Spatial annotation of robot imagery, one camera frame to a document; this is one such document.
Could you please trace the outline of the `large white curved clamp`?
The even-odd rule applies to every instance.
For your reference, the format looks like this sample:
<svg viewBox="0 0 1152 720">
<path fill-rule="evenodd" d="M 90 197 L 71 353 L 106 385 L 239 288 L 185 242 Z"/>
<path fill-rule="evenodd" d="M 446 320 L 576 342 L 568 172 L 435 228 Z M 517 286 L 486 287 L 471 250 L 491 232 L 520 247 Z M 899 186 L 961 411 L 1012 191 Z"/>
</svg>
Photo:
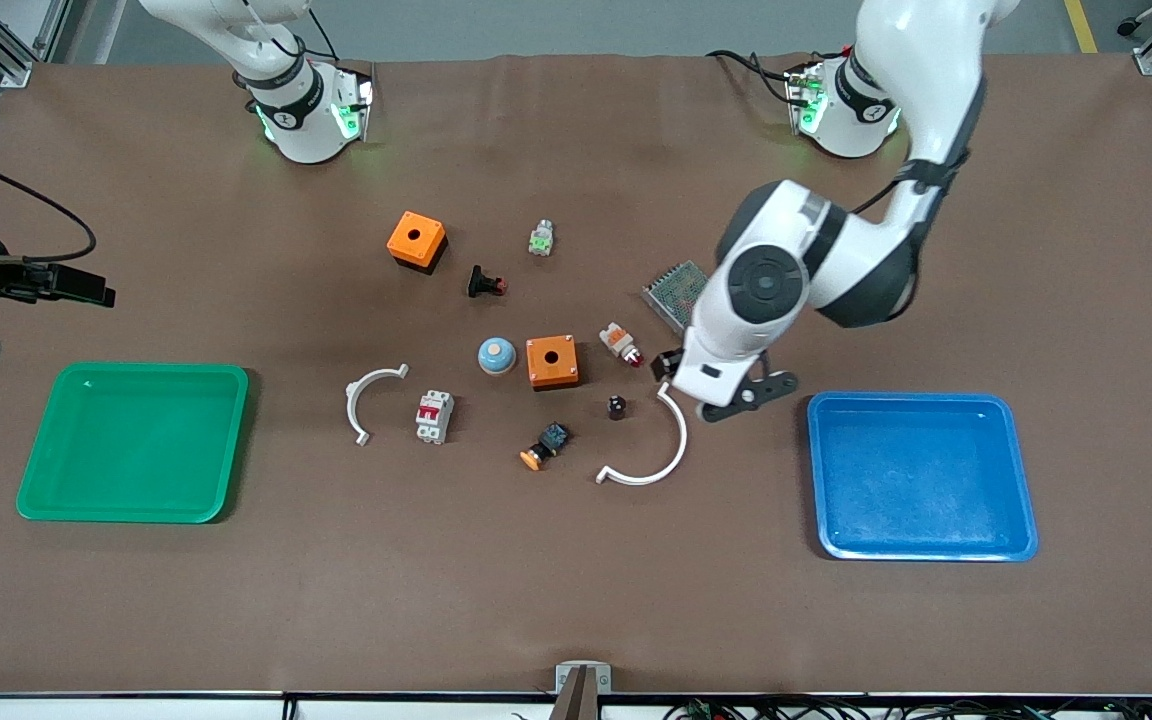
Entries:
<svg viewBox="0 0 1152 720">
<path fill-rule="evenodd" d="M 614 469 L 611 465 L 604 465 L 602 469 L 594 473 L 594 483 L 602 486 L 605 483 L 616 483 L 620 486 L 627 487 L 645 487 L 652 486 L 657 482 L 664 480 L 669 477 L 673 471 L 675 471 L 681 464 L 682 460 L 685 457 L 687 447 L 689 447 L 689 424 L 687 424 L 685 414 L 682 411 L 679 402 L 675 397 L 670 395 L 670 382 L 660 382 L 655 392 L 655 397 L 658 401 L 662 402 L 667 407 L 669 414 L 677 425 L 679 430 L 679 444 L 673 454 L 672 458 L 664 465 L 662 469 L 655 471 L 655 473 L 644 475 L 644 477 L 631 477 L 631 475 L 622 473 L 622 471 Z"/>
</svg>

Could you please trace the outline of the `metal mesh power supply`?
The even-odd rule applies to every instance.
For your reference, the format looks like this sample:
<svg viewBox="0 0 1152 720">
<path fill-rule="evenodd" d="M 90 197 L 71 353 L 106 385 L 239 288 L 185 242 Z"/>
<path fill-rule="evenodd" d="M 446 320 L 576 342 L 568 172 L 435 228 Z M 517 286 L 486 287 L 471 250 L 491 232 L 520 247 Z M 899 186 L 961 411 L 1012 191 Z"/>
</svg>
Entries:
<svg viewBox="0 0 1152 720">
<path fill-rule="evenodd" d="M 692 262 L 680 263 L 645 285 L 641 297 L 676 336 L 682 338 L 707 282 L 708 275 L 700 266 Z"/>
</svg>

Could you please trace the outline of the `grey metal bracket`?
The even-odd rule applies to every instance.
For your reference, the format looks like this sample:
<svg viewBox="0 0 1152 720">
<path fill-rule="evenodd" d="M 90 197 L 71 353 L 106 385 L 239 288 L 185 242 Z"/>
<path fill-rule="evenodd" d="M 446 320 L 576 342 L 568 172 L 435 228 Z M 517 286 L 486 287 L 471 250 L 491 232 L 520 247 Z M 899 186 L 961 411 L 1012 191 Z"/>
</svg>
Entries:
<svg viewBox="0 0 1152 720">
<path fill-rule="evenodd" d="M 567 684 L 567 680 L 573 676 L 573 674 L 579 674 L 584 670 L 584 685 L 593 687 L 596 694 L 613 694 L 613 673 L 612 666 L 602 661 L 594 660 L 573 660 L 558 664 L 554 667 L 554 683 L 556 683 L 556 689 L 554 694 L 561 694 Z"/>
</svg>

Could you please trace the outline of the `orange button box black base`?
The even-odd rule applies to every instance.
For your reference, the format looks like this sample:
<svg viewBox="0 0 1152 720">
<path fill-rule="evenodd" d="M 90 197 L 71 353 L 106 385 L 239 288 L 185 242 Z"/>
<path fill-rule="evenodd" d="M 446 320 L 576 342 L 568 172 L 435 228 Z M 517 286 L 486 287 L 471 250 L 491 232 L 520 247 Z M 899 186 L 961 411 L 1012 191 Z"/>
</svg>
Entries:
<svg viewBox="0 0 1152 720">
<path fill-rule="evenodd" d="M 435 272 L 447 247 L 444 223 L 416 211 L 404 211 L 387 241 L 387 251 L 397 265 L 425 275 Z"/>
</svg>

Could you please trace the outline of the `red indicator lamp orange body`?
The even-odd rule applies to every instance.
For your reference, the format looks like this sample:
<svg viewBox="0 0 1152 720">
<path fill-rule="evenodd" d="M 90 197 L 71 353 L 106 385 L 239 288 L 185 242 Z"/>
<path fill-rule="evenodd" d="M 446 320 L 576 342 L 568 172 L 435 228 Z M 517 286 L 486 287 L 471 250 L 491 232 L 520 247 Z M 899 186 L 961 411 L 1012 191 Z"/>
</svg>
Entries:
<svg viewBox="0 0 1152 720">
<path fill-rule="evenodd" d="M 609 323 L 607 327 L 599 332 L 600 341 L 608 350 L 617 356 L 617 359 L 630 366 L 643 365 L 643 355 L 637 347 L 635 338 L 617 323 Z"/>
</svg>

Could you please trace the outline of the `orange mushroom button blue block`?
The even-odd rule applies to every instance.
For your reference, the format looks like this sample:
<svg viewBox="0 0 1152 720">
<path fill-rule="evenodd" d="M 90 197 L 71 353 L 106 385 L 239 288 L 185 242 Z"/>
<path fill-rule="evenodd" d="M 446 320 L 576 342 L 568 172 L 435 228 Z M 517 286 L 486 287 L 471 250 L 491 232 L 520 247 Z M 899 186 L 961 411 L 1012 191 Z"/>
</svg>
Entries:
<svg viewBox="0 0 1152 720">
<path fill-rule="evenodd" d="M 554 420 L 541 430 L 538 442 L 531 445 L 526 450 L 521 450 L 518 456 L 526 468 L 540 471 L 550 460 L 561 454 L 568 441 L 570 441 L 570 429 Z"/>
</svg>

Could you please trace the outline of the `brown table mat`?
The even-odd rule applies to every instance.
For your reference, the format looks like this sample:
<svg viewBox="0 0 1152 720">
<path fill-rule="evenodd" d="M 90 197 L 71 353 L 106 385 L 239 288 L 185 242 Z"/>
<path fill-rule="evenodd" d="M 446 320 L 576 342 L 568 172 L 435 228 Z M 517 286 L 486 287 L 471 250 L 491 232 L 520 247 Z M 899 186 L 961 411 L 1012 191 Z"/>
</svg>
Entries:
<svg viewBox="0 0 1152 720">
<path fill-rule="evenodd" d="M 904 156 L 838 161 L 705 58 L 381 67 L 369 142 L 278 156 L 220 67 L 41 67 L 0 100 L 0 172 L 91 223 L 116 306 L 0 301 L 0 691 L 531 691 L 590 659 L 641 692 L 1152 694 L 1152 78 L 1124 55 L 991 56 L 972 158 L 897 323 L 801 316 L 771 353 L 799 393 L 675 423 L 621 323 L 713 263 L 751 188 L 859 204 Z M 444 223 L 431 275 L 387 241 Z M 552 220 L 550 258 L 529 237 Z M 472 266 L 505 296 L 467 296 Z M 535 392 L 530 338 L 579 386 Z M 477 348 L 506 338 L 503 376 Z M 251 379 L 236 487 L 202 525 L 29 521 L 20 480 L 81 361 L 225 363 Z M 346 387 L 378 367 L 358 419 Z M 452 393 L 444 445 L 416 437 Z M 832 559 L 806 400 L 990 393 L 1011 407 L 1039 530 L 1026 562 Z M 607 400 L 626 397 L 626 419 Z M 535 471 L 520 452 L 570 429 Z"/>
</svg>

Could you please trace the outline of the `all orange button box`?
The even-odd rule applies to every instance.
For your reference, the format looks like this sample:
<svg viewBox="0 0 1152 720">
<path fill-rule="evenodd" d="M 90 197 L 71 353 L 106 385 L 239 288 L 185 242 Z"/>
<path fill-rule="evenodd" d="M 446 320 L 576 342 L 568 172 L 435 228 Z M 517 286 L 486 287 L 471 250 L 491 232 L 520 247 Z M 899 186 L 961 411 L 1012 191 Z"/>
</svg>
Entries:
<svg viewBox="0 0 1152 720">
<path fill-rule="evenodd" d="M 571 334 L 530 338 L 524 346 L 526 381 L 535 392 L 579 386 L 579 355 Z"/>
</svg>

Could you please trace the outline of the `white circuit breaker red switch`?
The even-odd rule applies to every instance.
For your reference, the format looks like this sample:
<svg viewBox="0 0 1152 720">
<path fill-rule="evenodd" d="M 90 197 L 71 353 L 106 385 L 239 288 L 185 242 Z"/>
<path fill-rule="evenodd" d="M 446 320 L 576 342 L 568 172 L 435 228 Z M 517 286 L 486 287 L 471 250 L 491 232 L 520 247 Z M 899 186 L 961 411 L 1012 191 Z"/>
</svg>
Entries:
<svg viewBox="0 0 1152 720">
<path fill-rule="evenodd" d="M 422 395 L 416 415 L 416 437 L 422 442 L 444 445 L 454 414 L 454 396 L 449 392 L 429 389 Z"/>
</svg>

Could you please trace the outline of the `blue plastic tray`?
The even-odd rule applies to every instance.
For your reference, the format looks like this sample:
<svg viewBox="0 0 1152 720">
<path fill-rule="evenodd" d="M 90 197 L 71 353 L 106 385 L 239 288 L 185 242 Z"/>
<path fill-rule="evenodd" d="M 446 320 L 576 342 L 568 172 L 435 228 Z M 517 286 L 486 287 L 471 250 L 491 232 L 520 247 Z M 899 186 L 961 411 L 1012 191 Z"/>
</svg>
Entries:
<svg viewBox="0 0 1152 720">
<path fill-rule="evenodd" d="M 1025 562 L 1039 532 L 1010 406 L 970 393 L 818 393 L 806 407 L 829 556 Z"/>
</svg>

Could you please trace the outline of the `small white curved clamp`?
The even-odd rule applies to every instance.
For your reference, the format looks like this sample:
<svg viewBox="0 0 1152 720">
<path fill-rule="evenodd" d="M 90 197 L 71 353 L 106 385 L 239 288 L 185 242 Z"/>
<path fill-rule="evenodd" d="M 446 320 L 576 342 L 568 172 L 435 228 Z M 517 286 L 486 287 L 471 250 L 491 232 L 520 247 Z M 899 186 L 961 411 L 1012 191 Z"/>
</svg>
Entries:
<svg viewBox="0 0 1152 720">
<path fill-rule="evenodd" d="M 378 367 L 362 376 L 357 381 L 348 382 L 346 387 L 346 418 L 355 433 L 355 444 L 364 447 L 371 438 L 369 430 L 358 419 L 358 402 L 371 384 L 384 379 L 404 379 L 410 373 L 410 365 L 401 363 L 393 367 Z"/>
</svg>

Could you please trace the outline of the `green plastic tray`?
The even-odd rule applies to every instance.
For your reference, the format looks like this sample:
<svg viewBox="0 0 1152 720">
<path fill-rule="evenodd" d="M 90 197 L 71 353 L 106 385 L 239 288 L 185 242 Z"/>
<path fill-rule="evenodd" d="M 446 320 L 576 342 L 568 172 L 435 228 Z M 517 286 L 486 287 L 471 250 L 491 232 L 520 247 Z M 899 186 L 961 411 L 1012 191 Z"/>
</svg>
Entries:
<svg viewBox="0 0 1152 720">
<path fill-rule="evenodd" d="M 52 384 L 18 515 L 205 524 L 230 486 L 250 392 L 228 364 L 74 363 Z"/>
</svg>

